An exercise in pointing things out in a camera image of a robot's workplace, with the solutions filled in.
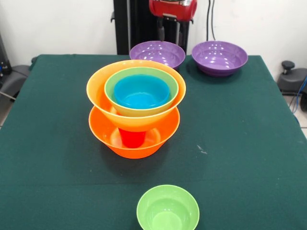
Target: bowl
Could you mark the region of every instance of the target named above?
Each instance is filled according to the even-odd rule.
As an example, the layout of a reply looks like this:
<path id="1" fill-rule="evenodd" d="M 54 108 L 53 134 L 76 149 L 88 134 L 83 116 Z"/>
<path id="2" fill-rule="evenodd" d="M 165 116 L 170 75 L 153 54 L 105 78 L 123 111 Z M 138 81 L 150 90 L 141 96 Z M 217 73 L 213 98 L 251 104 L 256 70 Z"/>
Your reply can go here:
<path id="1" fill-rule="evenodd" d="M 114 87 L 116 102 L 131 109 L 162 106 L 168 101 L 169 95 L 169 87 L 163 80 L 145 74 L 125 77 Z"/>
<path id="2" fill-rule="evenodd" d="M 107 99 L 104 91 L 106 80 L 114 73 L 131 67 L 156 68 L 169 73 L 175 78 L 179 86 L 179 91 L 170 108 L 158 114 L 142 117 L 122 116 L 111 112 L 111 108 L 114 109 L 114 107 Z M 143 132 L 155 128 L 161 120 L 177 107 L 186 94 L 186 84 L 181 75 L 169 66 L 155 61 L 126 60 L 107 65 L 94 73 L 87 83 L 86 92 L 94 106 L 96 106 L 116 127 L 130 132 Z"/>
<path id="3" fill-rule="evenodd" d="M 95 137 L 119 156 L 140 159 L 154 154 L 178 129 L 179 110 L 173 109 L 166 118 L 151 130 L 146 131 L 144 143 L 135 149 L 123 145 L 118 128 L 96 107 L 89 115 L 89 126 Z"/>
<path id="4" fill-rule="evenodd" d="M 140 198 L 137 218 L 144 230 L 194 230 L 200 210 L 188 191 L 174 185 L 160 185 Z"/>
<path id="5" fill-rule="evenodd" d="M 192 57 L 202 72 L 213 77 L 229 76 L 248 61 L 244 49 L 221 41 L 208 41 L 196 45 L 192 50 Z"/>
<path id="6" fill-rule="evenodd" d="M 174 43 L 149 41 L 133 47 L 130 51 L 130 58 L 156 61 L 176 69 L 186 58 L 186 53 Z"/>
<path id="7" fill-rule="evenodd" d="M 134 74 L 146 74 L 146 75 L 152 75 L 155 77 L 158 77 L 159 79 L 165 81 L 169 87 L 170 90 L 170 98 L 168 102 L 165 104 L 158 106 L 156 108 L 151 109 L 132 109 L 125 106 L 122 106 L 118 103 L 116 103 L 115 94 L 114 94 L 114 88 L 118 81 L 121 79 L 124 79 L 125 77 L 129 75 Z M 115 109 L 123 116 L 151 116 L 158 113 L 161 113 L 165 110 L 167 110 L 177 97 L 179 92 L 179 86 L 177 81 L 175 80 L 172 75 L 169 73 L 155 68 L 147 68 L 147 67 L 134 67 L 129 69 L 121 70 L 114 75 L 112 75 L 105 83 L 105 94 L 108 100 L 111 102 L 111 104 L 115 107 Z"/>

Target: blue bowl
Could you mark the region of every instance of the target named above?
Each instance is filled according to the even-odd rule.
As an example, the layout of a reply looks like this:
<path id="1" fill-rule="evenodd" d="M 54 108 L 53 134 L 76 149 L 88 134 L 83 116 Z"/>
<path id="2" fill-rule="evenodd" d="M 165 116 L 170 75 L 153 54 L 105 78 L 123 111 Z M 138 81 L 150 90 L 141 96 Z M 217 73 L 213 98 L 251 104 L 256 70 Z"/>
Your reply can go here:
<path id="1" fill-rule="evenodd" d="M 169 87 L 163 80 L 145 74 L 125 77 L 114 87 L 116 102 L 131 109 L 162 106 L 167 103 L 169 96 Z"/>

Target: light green bowl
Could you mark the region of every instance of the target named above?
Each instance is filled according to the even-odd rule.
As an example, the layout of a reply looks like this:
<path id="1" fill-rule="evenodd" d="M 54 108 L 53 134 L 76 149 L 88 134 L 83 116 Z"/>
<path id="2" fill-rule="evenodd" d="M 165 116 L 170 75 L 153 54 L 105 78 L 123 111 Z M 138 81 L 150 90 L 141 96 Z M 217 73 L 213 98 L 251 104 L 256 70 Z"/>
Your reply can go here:
<path id="1" fill-rule="evenodd" d="M 174 185 L 148 190 L 140 198 L 136 214 L 144 230 L 194 230 L 200 219 L 194 197 Z"/>
<path id="2" fill-rule="evenodd" d="M 161 80 L 163 80 L 169 87 L 170 90 L 170 98 L 167 101 L 167 103 L 163 104 L 162 106 L 152 108 L 152 109 L 132 109 L 124 107 L 120 104 L 116 103 L 115 97 L 114 97 L 114 87 L 116 83 L 131 75 L 135 74 L 146 74 L 146 75 L 152 75 L 155 76 Z M 149 68 L 149 67 L 134 67 L 129 69 L 121 70 L 115 74 L 113 74 L 105 83 L 105 94 L 108 100 L 111 102 L 111 104 L 114 106 L 114 108 L 123 116 L 151 116 L 158 113 L 161 113 L 165 110 L 167 110 L 169 107 L 171 107 L 174 99 L 177 97 L 177 94 L 179 92 L 179 86 L 175 78 L 173 78 L 172 75 L 169 73 L 166 73 L 163 70 L 155 69 L 155 68 Z"/>

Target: green tablecloth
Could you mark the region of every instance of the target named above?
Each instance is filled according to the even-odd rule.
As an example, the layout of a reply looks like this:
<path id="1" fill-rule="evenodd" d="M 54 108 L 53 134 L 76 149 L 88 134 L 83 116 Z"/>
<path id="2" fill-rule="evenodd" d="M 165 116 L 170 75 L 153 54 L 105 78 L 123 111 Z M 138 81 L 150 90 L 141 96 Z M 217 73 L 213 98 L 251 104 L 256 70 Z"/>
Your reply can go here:
<path id="1" fill-rule="evenodd" d="M 138 230 L 158 184 L 198 201 L 198 230 L 307 229 L 307 141 L 261 57 L 230 78 L 180 67 L 181 123 L 157 153 L 114 154 L 88 127 L 85 87 L 128 56 L 42 55 L 0 130 L 0 228 Z"/>

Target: plastic cup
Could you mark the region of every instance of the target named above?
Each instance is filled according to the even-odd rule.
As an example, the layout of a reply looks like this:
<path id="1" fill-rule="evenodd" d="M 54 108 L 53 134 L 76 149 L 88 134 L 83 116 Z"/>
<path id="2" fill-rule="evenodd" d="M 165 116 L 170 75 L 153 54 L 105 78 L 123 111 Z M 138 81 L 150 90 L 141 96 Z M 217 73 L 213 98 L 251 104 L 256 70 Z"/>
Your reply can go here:
<path id="1" fill-rule="evenodd" d="M 119 128 L 121 141 L 128 148 L 138 148 L 145 141 L 146 132 L 129 132 Z"/>

